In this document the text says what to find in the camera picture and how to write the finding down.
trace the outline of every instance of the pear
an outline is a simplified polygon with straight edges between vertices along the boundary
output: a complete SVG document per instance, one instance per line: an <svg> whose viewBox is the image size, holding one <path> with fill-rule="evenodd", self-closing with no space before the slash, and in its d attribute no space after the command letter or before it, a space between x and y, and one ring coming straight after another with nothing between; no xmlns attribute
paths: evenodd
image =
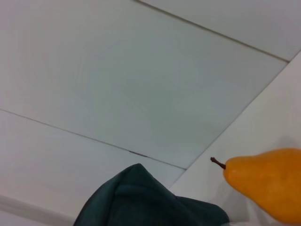
<svg viewBox="0 0 301 226"><path fill-rule="evenodd" d="M277 149L255 156L229 159L221 166L234 189L247 196L276 220L301 224L301 150Z"/></svg>

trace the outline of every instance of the white panel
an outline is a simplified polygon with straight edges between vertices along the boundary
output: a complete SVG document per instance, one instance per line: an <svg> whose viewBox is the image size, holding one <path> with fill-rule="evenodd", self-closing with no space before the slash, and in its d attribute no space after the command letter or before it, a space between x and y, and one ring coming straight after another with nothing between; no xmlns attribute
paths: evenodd
<svg viewBox="0 0 301 226"><path fill-rule="evenodd" d="M0 195L73 219L96 189L141 163L169 188L184 170L0 111Z"/></svg>
<svg viewBox="0 0 301 226"><path fill-rule="evenodd" d="M2 0L0 37L0 108L183 168L286 65L131 0Z"/></svg>
<svg viewBox="0 0 301 226"><path fill-rule="evenodd" d="M301 49L299 0L141 0L291 60Z"/></svg>
<svg viewBox="0 0 301 226"><path fill-rule="evenodd" d="M301 148L300 84L301 53L189 167L171 191L217 204L232 220L270 225L271 217L231 188L223 178L222 169L210 157L226 162L235 156L276 148Z"/></svg>
<svg viewBox="0 0 301 226"><path fill-rule="evenodd" d="M46 226L45 224L0 211L1 226Z"/></svg>

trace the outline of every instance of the green cloth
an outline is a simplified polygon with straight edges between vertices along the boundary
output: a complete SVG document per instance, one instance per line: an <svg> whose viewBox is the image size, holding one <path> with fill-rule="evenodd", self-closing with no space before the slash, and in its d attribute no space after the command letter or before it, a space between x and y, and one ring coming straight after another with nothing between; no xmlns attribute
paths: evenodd
<svg viewBox="0 0 301 226"><path fill-rule="evenodd" d="M136 164L103 184L74 226L220 226L228 222L220 207L173 195Z"/></svg>

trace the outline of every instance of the pear stem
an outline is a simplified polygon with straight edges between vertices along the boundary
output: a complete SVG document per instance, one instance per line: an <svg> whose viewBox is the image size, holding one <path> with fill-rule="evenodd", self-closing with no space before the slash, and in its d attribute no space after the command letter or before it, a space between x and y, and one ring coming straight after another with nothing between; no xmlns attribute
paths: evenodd
<svg viewBox="0 0 301 226"><path fill-rule="evenodd" d="M211 157L210 160L216 164L218 164L220 167L222 167L224 170L226 169L226 165L220 163L219 161L217 161L214 157Z"/></svg>

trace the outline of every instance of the white surface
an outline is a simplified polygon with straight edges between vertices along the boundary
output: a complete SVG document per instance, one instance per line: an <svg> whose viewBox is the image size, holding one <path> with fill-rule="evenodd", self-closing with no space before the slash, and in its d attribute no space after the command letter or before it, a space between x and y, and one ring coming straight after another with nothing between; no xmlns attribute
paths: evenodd
<svg viewBox="0 0 301 226"><path fill-rule="evenodd" d="M45 224L0 211L1 226L46 226Z"/></svg>
<svg viewBox="0 0 301 226"><path fill-rule="evenodd" d="M0 195L76 218L96 189L141 163L169 188L184 170L0 111Z"/></svg>
<svg viewBox="0 0 301 226"><path fill-rule="evenodd" d="M176 195L212 202L235 221L272 219L253 202L231 188L221 162L282 147L301 148L301 53L242 112L225 132L192 164L171 187Z"/></svg>
<svg viewBox="0 0 301 226"><path fill-rule="evenodd" d="M2 0L0 37L0 109L183 168L286 65L132 0Z"/></svg>
<svg viewBox="0 0 301 226"><path fill-rule="evenodd" d="M142 1L283 59L301 49L299 0Z"/></svg>

